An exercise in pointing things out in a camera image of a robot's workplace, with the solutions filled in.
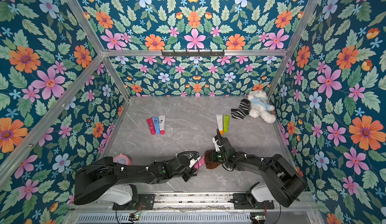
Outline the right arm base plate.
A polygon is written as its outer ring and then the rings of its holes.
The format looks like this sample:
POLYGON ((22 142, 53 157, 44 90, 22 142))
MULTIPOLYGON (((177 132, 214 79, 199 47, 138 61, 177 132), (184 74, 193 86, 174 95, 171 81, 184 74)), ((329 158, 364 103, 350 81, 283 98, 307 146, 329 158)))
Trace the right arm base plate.
POLYGON ((273 210, 272 201, 258 202, 252 195, 246 193, 234 193, 228 201, 234 205, 236 210, 273 210))

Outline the white tube orange cap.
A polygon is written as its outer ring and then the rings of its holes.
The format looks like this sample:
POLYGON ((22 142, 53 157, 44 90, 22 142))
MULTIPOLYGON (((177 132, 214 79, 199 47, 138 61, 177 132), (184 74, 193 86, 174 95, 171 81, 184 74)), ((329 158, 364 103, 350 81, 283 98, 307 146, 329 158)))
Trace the white tube orange cap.
POLYGON ((223 130, 223 115, 216 115, 217 127, 221 135, 224 134, 223 130))

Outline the brown cloth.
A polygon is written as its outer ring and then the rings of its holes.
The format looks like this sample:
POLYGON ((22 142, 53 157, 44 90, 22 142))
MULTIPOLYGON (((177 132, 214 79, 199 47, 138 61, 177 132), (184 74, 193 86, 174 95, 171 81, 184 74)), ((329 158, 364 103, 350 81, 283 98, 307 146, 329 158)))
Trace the brown cloth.
POLYGON ((208 150, 204 155, 204 162, 207 169, 216 169, 222 165, 223 154, 216 150, 208 150))

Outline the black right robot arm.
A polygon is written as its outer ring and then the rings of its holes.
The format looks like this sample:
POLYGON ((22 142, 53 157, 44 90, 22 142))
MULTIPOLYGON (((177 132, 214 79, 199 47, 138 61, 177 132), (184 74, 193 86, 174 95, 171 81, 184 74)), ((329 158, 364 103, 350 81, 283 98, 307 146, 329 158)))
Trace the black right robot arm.
POLYGON ((236 151, 229 140, 222 136, 213 138, 214 150, 205 152, 204 161, 208 169, 222 166, 229 172, 247 171, 262 177, 263 183, 254 184, 247 192, 247 203, 254 208, 265 201, 277 201, 288 208, 299 200, 307 184, 297 170, 281 155, 259 157, 236 151))

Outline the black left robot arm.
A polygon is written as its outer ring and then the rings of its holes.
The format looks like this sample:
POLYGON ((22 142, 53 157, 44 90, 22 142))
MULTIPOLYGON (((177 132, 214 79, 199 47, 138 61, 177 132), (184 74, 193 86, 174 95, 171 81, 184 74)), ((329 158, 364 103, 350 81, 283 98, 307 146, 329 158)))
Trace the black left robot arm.
POLYGON ((115 197, 133 195, 134 191, 119 189, 119 185, 133 188, 135 183, 163 184, 173 178, 181 177, 187 182, 197 175, 194 166, 200 160, 197 151, 186 151, 177 154, 167 161, 154 161, 147 166, 125 165, 104 157, 78 170, 75 174, 75 192, 73 203, 77 206, 90 204, 103 195, 107 201, 125 205, 131 201, 118 202, 115 197))

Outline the pink Curaprox toothpaste tube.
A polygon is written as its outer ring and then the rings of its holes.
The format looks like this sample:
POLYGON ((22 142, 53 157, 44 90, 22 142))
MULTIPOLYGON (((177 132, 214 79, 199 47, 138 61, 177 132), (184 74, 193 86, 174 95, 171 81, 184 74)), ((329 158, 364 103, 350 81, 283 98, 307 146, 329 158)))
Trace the pink Curaprox toothpaste tube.
POLYGON ((205 158, 200 158, 197 163, 194 165, 195 170, 199 170, 205 164, 205 158))

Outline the green Curaprox toothpaste tube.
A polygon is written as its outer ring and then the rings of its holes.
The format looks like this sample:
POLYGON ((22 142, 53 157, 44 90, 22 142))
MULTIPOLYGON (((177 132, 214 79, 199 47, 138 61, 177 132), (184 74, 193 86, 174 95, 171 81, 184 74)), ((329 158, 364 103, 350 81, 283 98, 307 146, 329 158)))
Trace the green Curaprox toothpaste tube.
POLYGON ((230 122, 230 116, 229 115, 223 115, 223 132, 224 133, 228 133, 229 122, 230 122))

